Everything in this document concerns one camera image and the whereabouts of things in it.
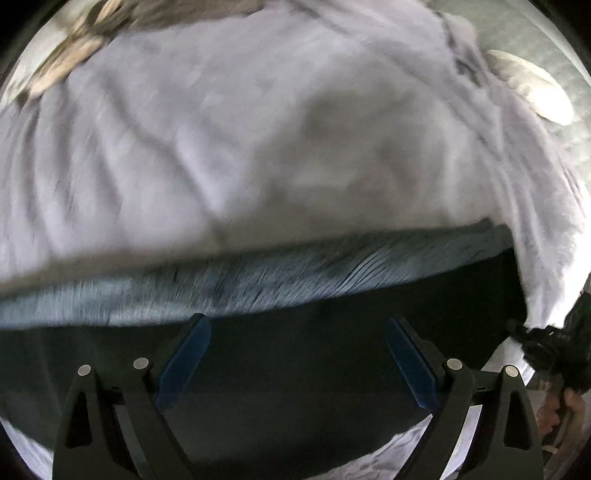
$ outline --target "gray patterned fabric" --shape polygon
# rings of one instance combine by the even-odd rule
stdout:
[[[558,81],[573,104],[575,121],[566,127],[544,122],[571,152],[587,188],[591,188],[589,76],[580,71],[582,64],[573,63],[576,54],[560,34],[553,32],[550,21],[527,0],[433,0],[429,7],[469,20],[478,32],[482,51],[502,50],[517,55],[548,71]]]
[[[359,235],[42,288],[0,302],[0,330],[150,325],[264,312],[409,283],[512,247],[506,226]]]

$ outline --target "dark fabric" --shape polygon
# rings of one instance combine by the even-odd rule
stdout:
[[[210,347],[166,415],[204,477],[304,478],[423,419],[384,341],[393,313],[445,355],[482,367],[507,318],[525,319],[512,251],[406,285],[213,319]],[[52,448],[79,365],[150,357],[179,328],[3,331],[0,414]]]

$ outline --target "pillow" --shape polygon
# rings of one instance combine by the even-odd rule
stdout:
[[[547,71],[505,51],[489,50],[485,57],[492,73],[527,100],[539,116],[560,125],[573,122],[569,97]]]

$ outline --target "white bedsheet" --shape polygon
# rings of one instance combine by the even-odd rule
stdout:
[[[566,152],[469,24],[412,0],[279,0],[122,35],[3,112],[0,145],[5,287],[483,218],[512,230],[530,326],[561,325],[591,271],[591,200]],[[507,363],[528,375],[510,341],[488,368]]]

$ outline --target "hand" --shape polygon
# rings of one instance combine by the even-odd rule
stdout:
[[[576,417],[585,415],[585,401],[583,397],[571,388],[564,390],[564,403],[573,410]],[[538,429],[540,438],[548,435],[554,427],[560,423],[557,410],[560,408],[560,400],[553,393],[548,393],[544,405],[538,410]]]

